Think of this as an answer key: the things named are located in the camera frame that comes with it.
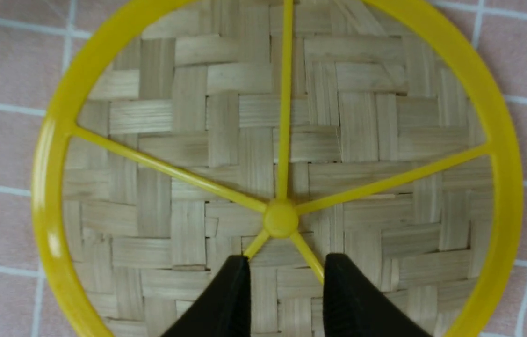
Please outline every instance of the yellow hub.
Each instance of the yellow hub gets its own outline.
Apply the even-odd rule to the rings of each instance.
[[[289,237],[299,228],[299,215],[290,200],[272,200],[263,213],[263,227],[271,237]]]

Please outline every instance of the basket weave pattern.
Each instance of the basket weave pattern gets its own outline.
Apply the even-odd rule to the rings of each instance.
[[[291,187],[314,200],[484,142],[454,73],[402,24],[357,0],[295,7]],[[202,0],[149,26],[96,83],[78,123],[262,200],[278,162],[282,6]],[[158,337],[261,215],[72,139],[68,248],[114,335]],[[492,173],[479,158],[303,216],[320,260],[344,252],[424,329],[441,336],[481,273]],[[257,337],[321,337],[322,286],[289,240],[251,260]]]

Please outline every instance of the yellow plastic frame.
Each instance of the yellow plastic frame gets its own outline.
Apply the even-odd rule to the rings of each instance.
[[[192,1],[131,0],[115,13],[95,33],[72,62],[54,94],[41,128],[35,153],[32,185],[32,211],[37,246],[45,273],[58,303],[73,328],[84,337],[111,337],[112,334],[103,324],[82,290],[67,249],[62,223],[62,179],[67,146],[71,136],[92,141],[110,151],[122,153],[131,160],[179,179],[191,180],[201,188],[216,194],[223,194],[229,200],[260,213],[265,212],[267,207],[263,201],[246,197],[216,183],[204,181],[188,171],[152,160],[148,156],[130,151],[76,125],[76,117],[88,93],[115,55],[147,25]],[[487,141],[484,145],[403,175],[335,196],[296,205],[296,211],[299,214],[309,213],[328,205],[368,196],[478,156],[490,155],[495,185],[494,224],[492,225],[490,249],[477,286],[462,313],[445,335],[446,337],[475,337],[488,322],[505,290],[520,239],[523,207],[522,172],[513,124],[500,91],[481,58],[464,36],[436,9],[425,0],[363,1],[409,26],[436,49],[458,76],[475,104],[486,132]],[[287,48],[291,48],[289,43],[284,45],[284,58],[288,58],[287,55],[289,55]],[[286,117],[287,113],[284,113],[286,109],[289,110],[289,108],[283,108],[281,119],[289,121],[289,117]],[[280,168],[279,175],[280,177],[287,176],[287,170]],[[276,197],[285,197],[284,188],[279,188],[279,190],[279,195]],[[245,254],[252,256],[248,253],[254,254],[260,247],[259,243],[263,245],[268,238],[269,235],[265,231],[261,232],[255,239],[254,247],[247,249]],[[302,249],[309,249],[306,243],[301,241],[300,235],[291,236],[291,239],[301,252]],[[308,252],[302,253],[306,257],[310,256]],[[308,263],[314,267],[314,272],[320,277],[323,271],[318,262],[317,270],[315,270],[315,262],[308,261]]]

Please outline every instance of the yellow spoke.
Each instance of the yellow spoke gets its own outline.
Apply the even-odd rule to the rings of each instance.
[[[257,252],[263,247],[263,245],[267,242],[269,239],[269,233],[264,229],[259,232],[255,240],[249,245],[249,247],[246,248],[244,256],[249,258],[253,258]]]
[[[479,156],[489,154],[490,149],[491,148],[488,144],[474,147],[467,151],[448,156],[447,158],[432,162],[431,164],[416,168],[401,175],[396,175],[388,179],[357,187],[353,190],[347,190],[345,192],[334,194],[333,196],[302,203],[296,206],[296,211],[299,215],[303,215],[319,211],[320,209],[328,208],[332,205],[338,205],[340,203],[346,203],[363,197],[371,196],[372,194],[382,192],[383,190],[389,190],[396,186],[404,185],[405,183],[433,175],[439,171],[444,171],[450,167],[470,161]]]
[[[321,263],[319,263],[319,261],[315,257],[313,251],[311,251],[311,248],[306,243],[303,236],[297,231],[290,236],[290,239],[293,241],[301,255],[304,257],[304,260],[311,267],[311,270],[313,270],[315,277],[317,277],[321,284],[323,284],[324,268],[321,266]]]
[[[278,186],[276,198],[289,193],[290,106],[293,87],[293,0],[284,0],[284,34],[282,35],[282,92],[280,103],[280,150],[278,151]]]
[[[142,154],[141,152],[125,147],[124,145],[120,145],[115,141],[111,141],[105,137],[99,136],[98,134],[90,132],[89,130],[76,127],[73,129],[72,133],[75,136],[81,137],[86,141],[90,141],[95,145],[104,147],[105,149],[108,149],[109,151],[114,152],[117,155],[138,162],[139,164],[142,164],[144,166],[151,167],[154,170],[175,177],[180,181],[189,183],[193,186],[197,186],[203,190],[207,190],[207,192],[216,194],[216,196],[221,196],[229,201],[234,201],[239,205],[242,205],[249,209],[253,209],[253,211],[263,213],[265,212],[265,209],[267,207],[266,203],[261,200],[257,200],[235,190],[231,190],[230,188],[222,186],[216,182],[210,181],[209,179],[199,177],[194,173],[172,166],[167,162],[157,160],[151,156]]]

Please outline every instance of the circular frame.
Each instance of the circular frame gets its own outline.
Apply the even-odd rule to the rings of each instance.
[[[88,301],[67,248],[62,222],[63,167],[77,115],[116,54],[159,17],[194,0],[131,0],[99,28],[71,63],[48,107],[35,152],[32,212],[36,242],[52,291],[83,337],[112,337]],[[482,273],[445,337],[475,337],[505,290],[520,240],[523,207],[519,148],[497,84],[466,38],[425,0],[362,0],[424,38],[467,90],[486,133],[494,175],[494,222]]]

